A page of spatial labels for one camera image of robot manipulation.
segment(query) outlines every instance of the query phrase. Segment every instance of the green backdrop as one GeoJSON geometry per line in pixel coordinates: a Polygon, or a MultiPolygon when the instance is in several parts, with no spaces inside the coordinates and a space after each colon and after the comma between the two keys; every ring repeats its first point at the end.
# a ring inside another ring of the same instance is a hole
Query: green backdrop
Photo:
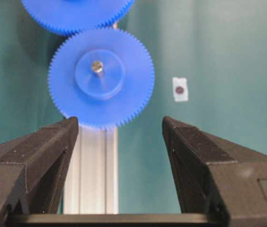
{"type": "MultiPolygon", "coordinates": [[[[156,69],[149,105],[119,130],[121,212],[179,212],[165,115],[267,154],[267,0],[137,0],[120,27],[156,69]],[[188,102],[174,102],[173,77],[187,78],[188,102]]],[[[0,0],[0,143],[62,118],[46,84],[62,41],[0,0]]]]}

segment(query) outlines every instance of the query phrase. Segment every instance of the green wall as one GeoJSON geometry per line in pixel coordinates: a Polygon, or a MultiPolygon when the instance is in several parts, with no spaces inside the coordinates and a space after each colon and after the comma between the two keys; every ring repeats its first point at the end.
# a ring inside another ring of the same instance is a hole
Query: green wall
{"type": "MultiPolygon", "coordinates": [[[[165,115],[267,154],[267,0],[137,0],[120,27],[156,69],[148,107],[119,130],[121,212],[179,212],[165,115]],[[172,77],[188,79],[189,102],[173,101],[172,77]]],[[[46,84],[62,41],[0,0],[0,143],[62,118],[46,84]]]]}
{"type": "Polygon", "coordinates": [[[119,131],[122,212],[178,212],[161,120],[267,154],[267,0],[138,0],[123,23],[149,49],[155,90],[119,131]],[[189,102],[175,103],[172,77],[189,102]]]}

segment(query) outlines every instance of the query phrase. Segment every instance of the blue gear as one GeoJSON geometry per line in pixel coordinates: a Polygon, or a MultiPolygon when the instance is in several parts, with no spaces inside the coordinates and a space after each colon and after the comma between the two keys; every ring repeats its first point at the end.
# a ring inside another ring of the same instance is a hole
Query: blue gear
{"type": "Polygon", "coordinates": [[[112,26],[135,0],[22,0],[31,17],[58,35],[112,26]]]}
{"type": "Polygon", "coordinates": [[[121,126],[144,109],[154,87],[154,66],[144,45],[121,30],[102,28],[70,37],[55,53],[48,75],[51,97],[81,126],[121,126]],[[91,68],[101,61],[104,76],[91,68]]]}

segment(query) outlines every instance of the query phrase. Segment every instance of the white label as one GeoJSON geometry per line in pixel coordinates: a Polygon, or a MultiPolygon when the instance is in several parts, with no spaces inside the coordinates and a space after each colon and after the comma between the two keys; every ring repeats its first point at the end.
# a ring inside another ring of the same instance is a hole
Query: white label
{"type": "Polygon", "coordinates": [[[186,78],[172,78],[173,84],[173,96],[176,102],[187,102],[188,101],[188,86],[186,78]]]}

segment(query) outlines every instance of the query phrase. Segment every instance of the black bar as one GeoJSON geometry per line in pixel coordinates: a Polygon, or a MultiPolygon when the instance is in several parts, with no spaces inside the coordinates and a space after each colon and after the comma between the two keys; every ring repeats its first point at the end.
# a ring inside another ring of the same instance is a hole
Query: black bar
{"type": "Polygon", "coordinates": [[[140,215],[20,215],[12,216],[7,227],[220,227],[203,214],[140,215]]]}

